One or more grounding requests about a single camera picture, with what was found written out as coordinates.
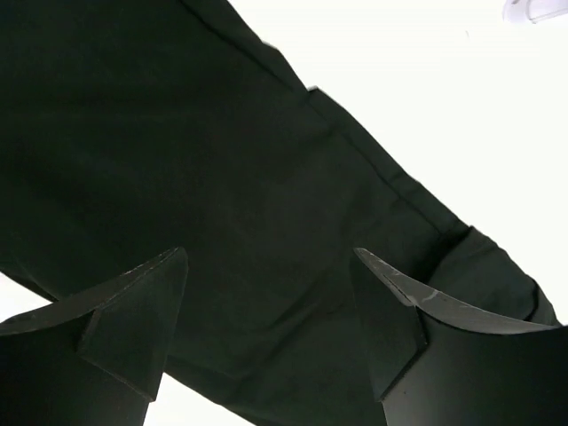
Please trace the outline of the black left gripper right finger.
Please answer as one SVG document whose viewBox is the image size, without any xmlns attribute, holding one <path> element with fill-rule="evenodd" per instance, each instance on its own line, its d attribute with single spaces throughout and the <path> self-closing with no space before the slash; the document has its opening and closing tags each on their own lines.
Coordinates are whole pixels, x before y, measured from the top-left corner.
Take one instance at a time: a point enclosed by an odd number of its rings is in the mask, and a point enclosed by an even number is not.
<svg viewBox="0 0 568 426">
<path fill-rule="evenodd" d="M 467 304 L 364 248 L 350 272 L 370 382 L 389 425 L 566 424 L 566 327 Z"/>
</svg>

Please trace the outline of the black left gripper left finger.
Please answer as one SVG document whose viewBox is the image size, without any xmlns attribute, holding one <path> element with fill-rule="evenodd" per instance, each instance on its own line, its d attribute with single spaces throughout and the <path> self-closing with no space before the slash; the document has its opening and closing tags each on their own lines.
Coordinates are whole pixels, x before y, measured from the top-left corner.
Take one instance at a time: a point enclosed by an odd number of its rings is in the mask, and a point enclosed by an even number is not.
<svg viewBox="0 0 568 426">
<path fill-rule="evenodd" d="M 160 388 L 184 297 L 173 248 L 1 324 L 3 425 L 141 425 Z"/>
</svg>

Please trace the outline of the black trousers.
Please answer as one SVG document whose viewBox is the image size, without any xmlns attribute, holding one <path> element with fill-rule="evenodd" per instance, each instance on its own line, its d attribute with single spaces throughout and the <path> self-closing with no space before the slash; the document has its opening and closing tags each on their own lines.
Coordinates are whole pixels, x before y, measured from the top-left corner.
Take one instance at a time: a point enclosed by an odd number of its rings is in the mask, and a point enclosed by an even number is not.
<svg viewBox="0 0 568 426">
<path fill-rule="evenodd" d="M 382 425 L 356 248 L 549 326 L 538 283 L 226 1 L 1 4 L 1 271 L 51 301 L 188 256 L 167 373 L 255 425 Z"/>
</svg>

